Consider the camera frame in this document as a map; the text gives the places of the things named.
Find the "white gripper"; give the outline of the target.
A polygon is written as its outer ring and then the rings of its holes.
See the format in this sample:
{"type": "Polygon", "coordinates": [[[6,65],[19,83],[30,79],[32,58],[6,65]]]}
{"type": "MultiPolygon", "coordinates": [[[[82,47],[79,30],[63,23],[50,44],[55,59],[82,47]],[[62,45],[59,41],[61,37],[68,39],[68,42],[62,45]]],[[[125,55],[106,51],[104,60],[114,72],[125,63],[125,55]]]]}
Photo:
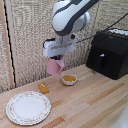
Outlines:
{"type": "Polygon", "coordinates": [[[59,56],[59,60],[62,60],[64,57],[63,54],[74,51],[75,47],[74,34],[58,36],[57,38],[47,39],[43,43],[43,55],[49,58],[49,60],[54,59],[54,56],[59,56]]]}

